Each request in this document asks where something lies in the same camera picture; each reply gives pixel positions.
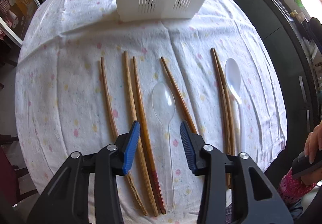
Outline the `person's right hand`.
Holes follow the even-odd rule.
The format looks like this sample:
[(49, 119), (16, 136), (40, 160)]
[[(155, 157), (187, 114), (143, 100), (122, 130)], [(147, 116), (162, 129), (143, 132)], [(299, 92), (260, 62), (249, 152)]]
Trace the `person's right hand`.
[(322, 149), (322, 125), (321, 122), (317, 125), (312, 132), (309, 133), (305, 145), (304, 145), (304, 155), (309, 157), (309, 162), (313, 163), (317, 151)]

